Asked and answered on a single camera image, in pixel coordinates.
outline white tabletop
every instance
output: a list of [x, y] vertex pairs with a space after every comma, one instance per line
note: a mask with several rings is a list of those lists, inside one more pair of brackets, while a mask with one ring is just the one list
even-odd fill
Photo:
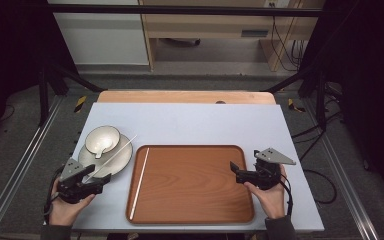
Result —
[[248, 170], [255, 170], [254, 150], [272, 147], [297, 162], [285, 165], [294, 201], [292, 222], [299, 232], [322, 231], [323, 223], [278, 105], [94, 103], [73, 154], [77, 159], [89, 132], [116, 127], [132, 141], [133, 156], [112, 176], [102, 194], [82, 211], [73, 229], [102, 232], [250, 232], [265, 230], [265, 213], [253, 197], [256, 214], [246, 224], [135, 225], [126, 218], [126, 204], [135, 152], [143, 145], [237, 145]]

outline person's hand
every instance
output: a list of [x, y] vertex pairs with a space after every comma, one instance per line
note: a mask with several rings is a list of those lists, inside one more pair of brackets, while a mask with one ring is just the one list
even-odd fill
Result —
[[[280, 164], [280, 172], [286, 177], [285, 168], [282, 164]], [[277, 219], [285, 216], [285, 189], [280, 183], [268, 190], [261, 190], [250, 182], [245, 182], [244, 185], [258, 198], [261, 207], [269, 219]]]
[[[52, 194], [55, 194], [58, 186], [58, 178], [54, 181]], [[87, 207], [95, 198], [94, 194], [89, 195], [76, 204], [64, 202], [61, 198], [56, 198], [52, 202], [52, 211], [49, 215], [49, 225], [71, 226], [79, 213]]]

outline table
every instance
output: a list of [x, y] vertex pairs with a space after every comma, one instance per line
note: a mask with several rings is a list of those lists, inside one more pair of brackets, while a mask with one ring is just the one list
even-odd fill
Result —
[[[244, 99], [251, 100], [252, 104], [244, 104], [246, 102]], [[203, 103], [217, 101], [231, 104]], [[137, 135], [132, 142], [133, 152], [136, 152], [140, 146], [148, 144], [237, 145], [244, 151], [249, 170], [254, 170], [252, 169], [252, 164], [255, 163], [254, 149], [264, 150], [273, 147], [297, 162], [295, 166], [285, 166], [292, 184], [294, 197], [292, 222], [296, 230], [298, 232], [324, 230], [283, 113], [269, 93], [228, 91], [103, 92], [90, 111], [79, 143], [73, 153], [74, 159], [77, 159], [86, 135], [94, 128], [102, 125], [117, 127], [129, 138]], [[263, 219], [266, 216], [258, 200], [254, 197], [255, 217], [246, 224], [131, 224], [125, 217], [125, 210], [133, 162], [130, 160], [120, 173], [114, 175], [111, 182], [104, 186], [103, 194], [98, 195], [92, 204], [80, 214], [73, 227], [75, 231], [157, 233], [254, 232], [265, 230]]]

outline white spoon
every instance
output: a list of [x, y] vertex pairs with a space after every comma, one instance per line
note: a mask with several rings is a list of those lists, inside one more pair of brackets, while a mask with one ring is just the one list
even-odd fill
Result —
[[96, 152], [96, 156], [95, 156], [96, 159], [101, 158], [102, 153], [105, 151], [105, 149], [111, 147], [112, 140], [109, 138], [106, 138], [99, 145], [101, 148]]

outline black sleeve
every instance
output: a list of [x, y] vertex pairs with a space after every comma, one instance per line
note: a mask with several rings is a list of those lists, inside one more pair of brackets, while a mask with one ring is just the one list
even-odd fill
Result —
[[294, 240], [297, 239], [295, 228], [291, 222], [291, 216], [279, 219], [266, 219], [267, 235], [270, 240]]
[[71, 226], [43, 225], [40, 240], [70, 240]]

